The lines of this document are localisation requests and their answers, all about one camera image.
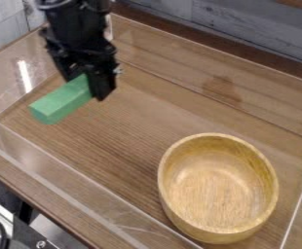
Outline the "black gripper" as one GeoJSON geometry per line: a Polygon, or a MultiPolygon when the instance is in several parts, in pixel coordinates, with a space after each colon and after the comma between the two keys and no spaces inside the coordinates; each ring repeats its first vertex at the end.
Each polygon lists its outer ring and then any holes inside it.
{"type": "Polygon", "coordinates": [[[116,89],[116,48],[106,38],[111,0],[38,0],[48,26],[40,30],[47,50],[67,82],[87,76],[94,98],[116,89]]]}

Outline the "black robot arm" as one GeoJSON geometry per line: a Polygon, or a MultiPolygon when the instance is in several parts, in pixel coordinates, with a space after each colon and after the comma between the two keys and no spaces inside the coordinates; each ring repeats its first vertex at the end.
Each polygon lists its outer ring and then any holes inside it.
{"type": "Polygon", "coordinates": [[[106,38],[110,0],[35,0],[48,24],[39,35],[46,41],[66,81],[86,76],[91,96],[103,101],[116,89],[118,49],[106,38]]]}

